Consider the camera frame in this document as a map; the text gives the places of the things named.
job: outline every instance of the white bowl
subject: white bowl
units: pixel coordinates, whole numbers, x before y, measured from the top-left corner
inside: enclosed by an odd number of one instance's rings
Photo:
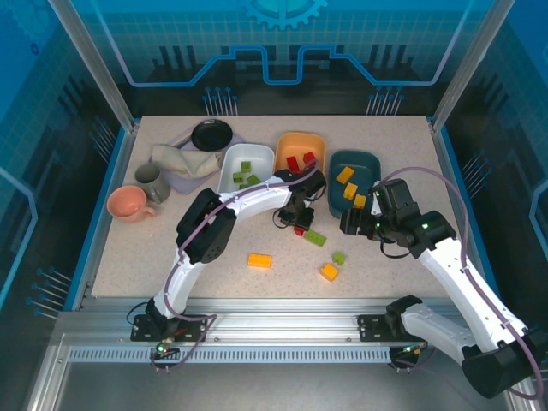
[[[234,173],[241,172],[241,162],[251,161],[251,173],[244,174],[245,179],[251,174],[262,182],[270,178],[274,170],[274,151],[261,144],[236,144],[224,154],[218,193],[231,193],[240,189],[240,183],[234,182]]]

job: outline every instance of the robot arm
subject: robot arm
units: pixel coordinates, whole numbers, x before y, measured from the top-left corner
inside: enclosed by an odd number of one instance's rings
[[[226,248],[236,223],[267,210],[279,210],[281,223],[310,229],[314,210],[309,208],[308,199],[325,188],[325,178],[319,170],[305,171],[303,176],[280,170],[252,192],[248,189],[233,193],[215,194],[210,188],[200,192],[177,225],[177,252],[174,261],[174,275],[168,284],[167,300],[176,313],[184,313],[187,299],[204,265],[218,258]],[[215,215],[190,243],[181,250],[182,243],[193,234],[198,225],[216,207],[236,198]],[[169,334],[170,320],[174,314],[165,304],[165,287],[149,300],[146,313],[158,329]]]
[[[501,324],[462,270],[462,245],[447,220],[437,211],[421,214],[403,180],[381,183],[371,189],[371,194],[372,210],[346,211],[341,219],[342,232],[408,249],[444,286],[469,326],[454,324],[409,295],[386,308],[385,319],[392,335],[401,337],[407,332],[425,339],[460,364],[468,382],[488,398],[531,375],[532,368],[507,326],[517,331],[538,363],[548,348],[544,332],[528,330],[467,258],[475,282],[508,320]]]

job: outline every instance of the black plate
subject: black plate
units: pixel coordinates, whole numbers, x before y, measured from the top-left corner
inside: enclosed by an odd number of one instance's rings
[[[216,118],[204,120],[194,128],[190,139],[202,152],[217,152],[232,140],[232,128]]]

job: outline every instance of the dark green bowl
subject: dark green bowl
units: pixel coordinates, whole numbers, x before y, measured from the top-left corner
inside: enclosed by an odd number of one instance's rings
[[[370,152],[357,150],[335,152],[329,161],[327,184],[329,212],[334,218],[341,218],[341,215],[349,208],[352,208],[354,203],[353,200],[346,200],[343,197],[346,184],[337,181],[337,176],[347,166],[354,169],[354,174],[348,182],[358,186],[357,194],[368,195],[369,188],[380,180],[380,161]]]

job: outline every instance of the green block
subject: green block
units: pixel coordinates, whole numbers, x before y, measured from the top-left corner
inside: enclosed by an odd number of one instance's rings
[[[302,238],[309,240],[312,244],[316,244],[318,247],[323,247],[325,244],[325,240],[327,240],[327,238],[325,238],[323,235],[317,233],[312,229],[305,232],[305,235],[302,236]]]
[[[250,186],[254,186],[255,184],[259,184],[259,183],[260,183],[260,180],[259,180],[259,178],[257,178],[257,176],[255,174],[251,174],[247,178],[247,184],[249,184]]]
[[[242,161],[241,162],[241,172],[242,173],[251,173],[251,161]]]
[[[346,261],[346,255],[339,253],[338,251],[333,254],[333,262],[337,265],[343,265]]]
[[[243,182],[243,174],[242,173],[234,173],[232,175],[232,179],[234,180],[234,182],[237,184],[239,182]]]

